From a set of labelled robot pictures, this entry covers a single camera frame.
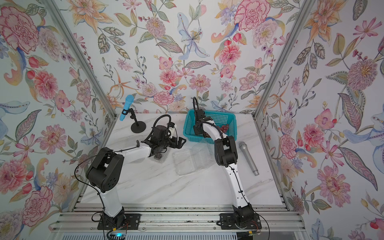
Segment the black grape bunch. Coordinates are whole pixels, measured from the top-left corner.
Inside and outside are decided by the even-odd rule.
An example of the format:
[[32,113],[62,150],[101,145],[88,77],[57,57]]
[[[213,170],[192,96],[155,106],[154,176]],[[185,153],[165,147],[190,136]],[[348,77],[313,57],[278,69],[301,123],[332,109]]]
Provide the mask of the black grape bunch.
[[163,158],[163,154],[161,154],[161,153],[157,153],[156,155],[155,155],[155,159],[156,160],[161,160]]

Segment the teal plastic mesh basket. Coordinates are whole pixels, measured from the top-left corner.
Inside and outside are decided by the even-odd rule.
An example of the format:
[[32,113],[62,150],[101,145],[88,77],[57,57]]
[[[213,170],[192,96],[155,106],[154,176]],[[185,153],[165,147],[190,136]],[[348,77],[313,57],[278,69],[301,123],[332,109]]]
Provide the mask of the teal plastic mesh basket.
[[[232,113],[205,111],[205,115],[213,119],[214,123],[218,127],[228,125],[228,129],[225,131],[227,136],[233,136],[237,140],[237,120],[236,116]],[[190,142],[200,143],[206,141],[209,144],[214,144],[214,141],[210,138],[204,138],[202,135],[195,135],[194,126],[196,123],[194,110],[189,110],[184,123],[183,134]]]

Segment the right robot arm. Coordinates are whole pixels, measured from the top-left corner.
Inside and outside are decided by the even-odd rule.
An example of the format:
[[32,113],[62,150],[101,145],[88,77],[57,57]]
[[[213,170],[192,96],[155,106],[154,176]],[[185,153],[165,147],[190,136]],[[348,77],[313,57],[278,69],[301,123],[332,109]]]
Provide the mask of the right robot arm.
[[229,185],[232,189],[234,199],[233,218],[234,225],[245,229],[248,224],[255,220],[255,211],[250,204],[238,173],[238,152],[235,138],[223,133],[211,117],[204,110],[195,109],[194,132],[196,135],[207,135],[214,141],[214,157],[216,163],[221,166],[227,174]]

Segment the red grape bunch back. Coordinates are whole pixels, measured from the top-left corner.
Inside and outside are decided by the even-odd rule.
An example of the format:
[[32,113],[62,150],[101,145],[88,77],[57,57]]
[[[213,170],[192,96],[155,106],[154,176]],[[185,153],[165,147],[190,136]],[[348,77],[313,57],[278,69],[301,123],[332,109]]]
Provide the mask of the red grape bunch back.
[[224,133],[224,134],[226,134],[227,132],[228,132],[228,130],[229,130],[229,125],[227,124],[227,125],[222,125],[221,127],[220,127],[220,130]]

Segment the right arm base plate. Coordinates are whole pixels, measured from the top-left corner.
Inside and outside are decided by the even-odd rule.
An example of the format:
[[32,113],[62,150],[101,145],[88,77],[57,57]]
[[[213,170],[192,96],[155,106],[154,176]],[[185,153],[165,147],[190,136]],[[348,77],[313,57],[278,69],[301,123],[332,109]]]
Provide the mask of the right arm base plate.
[[222,230],[261,230],[262,229],[260,216],[256,213],[254,213],[254,217],[252,220],[243,224],[237,224],[233,214],[220,214],[220,219],[216,221],[216,225],[219,226]]

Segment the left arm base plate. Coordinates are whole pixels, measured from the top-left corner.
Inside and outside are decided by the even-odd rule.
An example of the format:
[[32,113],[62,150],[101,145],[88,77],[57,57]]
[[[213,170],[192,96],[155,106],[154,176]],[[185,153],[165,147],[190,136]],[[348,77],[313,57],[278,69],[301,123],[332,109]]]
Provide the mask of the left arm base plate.
[[138,230],[140,214],[123,214],[114,218],[102,214],[97,230]]

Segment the clear clamshell container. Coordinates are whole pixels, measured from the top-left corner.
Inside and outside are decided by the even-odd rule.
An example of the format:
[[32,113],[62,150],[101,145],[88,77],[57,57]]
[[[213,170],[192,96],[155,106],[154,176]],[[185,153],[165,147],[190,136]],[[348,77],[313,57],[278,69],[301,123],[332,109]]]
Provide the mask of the clear clamshell container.
[[168,158],[168,155],[169,155],[169,151],[164,151],[164,152],[161,152],[161,153],[157,153],[153,156],[153,160],[156,162],[156,163],[159,163],[159,164],[162,164],[166,161],[166,159]]
[[173,161],[176,174],[183,177],[209,168],[215,160],[211,145],[204,141],[173,153]]

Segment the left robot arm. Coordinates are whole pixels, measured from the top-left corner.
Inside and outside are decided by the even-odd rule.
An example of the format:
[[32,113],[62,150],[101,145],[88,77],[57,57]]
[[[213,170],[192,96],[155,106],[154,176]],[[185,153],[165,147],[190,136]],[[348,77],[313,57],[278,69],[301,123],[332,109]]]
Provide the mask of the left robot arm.
[[135,147],[119,151],[104,147],[93,156],[86,178],[89,186],[98,191],[103,204],[100,222],[107,228],[116,229],[128,224],[117,189],[125,159],[160,160],[169,148],[181,149],[186,141],[178,136],[175,123],[166,114],[155,120],[150,134],[143,141],[137,141]]

